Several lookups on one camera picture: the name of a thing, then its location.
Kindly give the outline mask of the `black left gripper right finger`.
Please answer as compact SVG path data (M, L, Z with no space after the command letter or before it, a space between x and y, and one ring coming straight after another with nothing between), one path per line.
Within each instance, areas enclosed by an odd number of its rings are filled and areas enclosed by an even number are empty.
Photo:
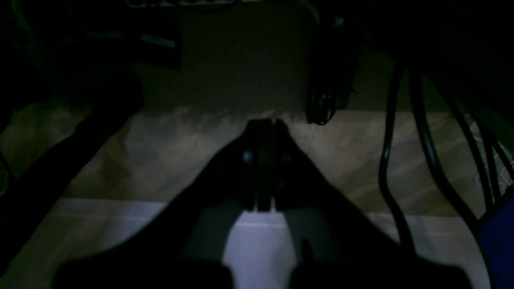
M275 200L299 237L290 289L470 288L461 268L421 258L375 226L325 179L282 120L275 137Z

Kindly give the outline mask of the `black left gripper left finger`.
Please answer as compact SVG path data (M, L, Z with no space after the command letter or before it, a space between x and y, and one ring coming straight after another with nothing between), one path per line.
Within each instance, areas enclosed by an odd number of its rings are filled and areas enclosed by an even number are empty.
M260 120L208 162L139 232L56 273L58 289L232 289L221 259L231 227L255 202Z

